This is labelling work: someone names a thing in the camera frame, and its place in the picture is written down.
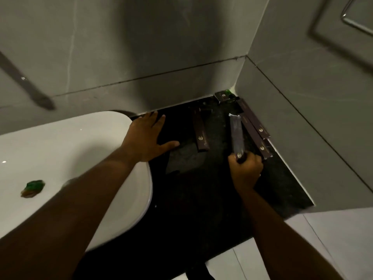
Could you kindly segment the person's right hand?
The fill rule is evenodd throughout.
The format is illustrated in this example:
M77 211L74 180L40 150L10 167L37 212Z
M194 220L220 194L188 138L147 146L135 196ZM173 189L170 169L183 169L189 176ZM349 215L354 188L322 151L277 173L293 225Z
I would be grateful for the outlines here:
M239 195L243 195L245 192L252 190L254 185L258 181L261 173L232 173L231 178L234 187Z

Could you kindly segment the long brown toiletry box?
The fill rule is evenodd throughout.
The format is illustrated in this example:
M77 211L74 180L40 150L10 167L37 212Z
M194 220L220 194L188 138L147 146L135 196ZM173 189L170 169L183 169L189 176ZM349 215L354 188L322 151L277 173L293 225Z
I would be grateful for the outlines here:
M241 117L242 124L244 125L244 127L247 130L251 139L254 141L254 144L258 148L258 150L259 150L261 156L263 157L263 159L266 160L268 158L272 158L273 155L268 150L267 146L264 143L264 140L258 134L258 132L256 131L253 124L250 122L248 117L246 117L246 115L244 113L240 113L239 116Z
M192 123L198 152L204 152L210 149L207 141L206 128L203 122L203 115L209 113L211 113L211 109L201 107L191 108Z
M260 120L255 115L255 113L251 110L251 108L246 103L246 101L244 99L238 99L237 103L242 109L242 111L244 112L244 114L248 117L249 121L252 123L252 125L254 126L258 134L261 136L261 138L262 139L270 138L270 134L267 132L266 128L260 122Z

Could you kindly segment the person's left hand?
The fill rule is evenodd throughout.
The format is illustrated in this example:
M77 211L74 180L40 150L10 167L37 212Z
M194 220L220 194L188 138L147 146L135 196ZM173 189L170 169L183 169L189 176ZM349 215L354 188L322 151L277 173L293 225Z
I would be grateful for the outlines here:
M146 113L135 119L119 147L119 152L133 163L149 162L164 154L160 153L158 136L165 124L166 116L158 118L158 112Z

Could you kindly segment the long brown sachet packet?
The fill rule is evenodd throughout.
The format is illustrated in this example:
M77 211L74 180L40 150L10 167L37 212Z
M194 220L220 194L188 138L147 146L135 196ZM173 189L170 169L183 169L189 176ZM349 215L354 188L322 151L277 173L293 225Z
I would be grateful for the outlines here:
M239 115L234 115L230 113L229 121L231 128L232 150L236 156L236 161L239 164L242 164L247 159L247 153L245 149L241 117Z

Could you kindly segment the green soap piece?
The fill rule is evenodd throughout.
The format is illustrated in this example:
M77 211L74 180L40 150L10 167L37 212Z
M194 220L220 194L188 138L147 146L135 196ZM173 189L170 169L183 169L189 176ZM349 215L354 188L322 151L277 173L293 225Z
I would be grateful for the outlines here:
M26 184L26 187L21 191L22 198L33 198L38 195L44 188L43 180L34 180Z

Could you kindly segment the white ceramic sink basin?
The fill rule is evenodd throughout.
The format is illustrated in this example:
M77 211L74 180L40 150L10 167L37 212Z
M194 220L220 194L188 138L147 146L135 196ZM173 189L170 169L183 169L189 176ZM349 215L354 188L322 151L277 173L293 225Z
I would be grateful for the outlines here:
M121 143L132 120L96 112L0 136L0 238L28 219ZM22 198L26 184L43 180L43 190ZM148 163L138 163L110 204L86 251L118 237L147 212L153 195Z

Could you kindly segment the person's right forearm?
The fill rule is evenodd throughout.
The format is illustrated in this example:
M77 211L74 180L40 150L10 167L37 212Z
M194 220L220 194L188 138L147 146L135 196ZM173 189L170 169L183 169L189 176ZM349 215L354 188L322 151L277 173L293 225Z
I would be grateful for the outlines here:
M253 189L240 188L238 193L271 280L344 280L329 261Z

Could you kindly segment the person's left forearm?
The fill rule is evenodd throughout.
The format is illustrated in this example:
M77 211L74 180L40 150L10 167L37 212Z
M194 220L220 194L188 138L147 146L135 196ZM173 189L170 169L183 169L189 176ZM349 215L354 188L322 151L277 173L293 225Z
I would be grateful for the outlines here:
M122 145L0 239L0 280L69 280L142 147Z

